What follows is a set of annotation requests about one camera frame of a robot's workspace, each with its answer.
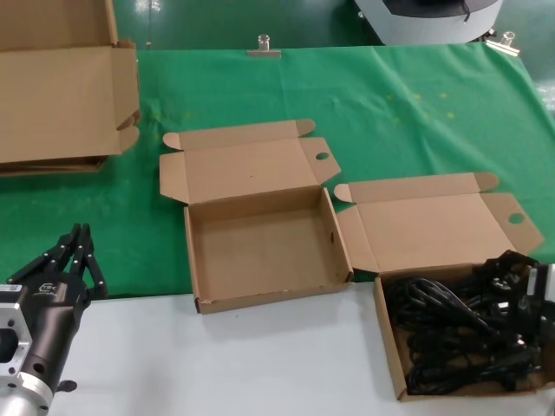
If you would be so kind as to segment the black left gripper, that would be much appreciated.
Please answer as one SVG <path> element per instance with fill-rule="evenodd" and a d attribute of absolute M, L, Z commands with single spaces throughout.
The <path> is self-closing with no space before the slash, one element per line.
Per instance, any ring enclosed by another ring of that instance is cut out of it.
<path fill-rule="evenodd" d="M 53 393 L 76 390 L 75 381 L 62 379 L 72 342 L 90 300 L 108 298 L 94 252 L 90 226 L 74 224 L 52 248 L 8 278 L 9 283 L 24 288 L 22 311 L 31 335 L 21 371 L 42 381 Z M 69 272 L 61 272 L 71 257 Z M 83 280 L 86 270 L 92 288 Z"/>

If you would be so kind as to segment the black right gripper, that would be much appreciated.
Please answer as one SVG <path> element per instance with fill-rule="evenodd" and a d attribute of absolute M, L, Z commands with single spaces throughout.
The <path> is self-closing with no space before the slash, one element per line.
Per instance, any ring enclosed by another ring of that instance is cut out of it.
<path fill-rule="evenodd" d="M 504 277 L 515 268 L 534 266 L 538 261 L 520 253 L 503 253 L 487 259 L 474 267 L 476 276 Z M 541 302 L 537 298 L 520 298 L 514 309 L 514 321 L 518 332 L 528 340 L 542 338 L 554 343 L 554 303 Z"/>

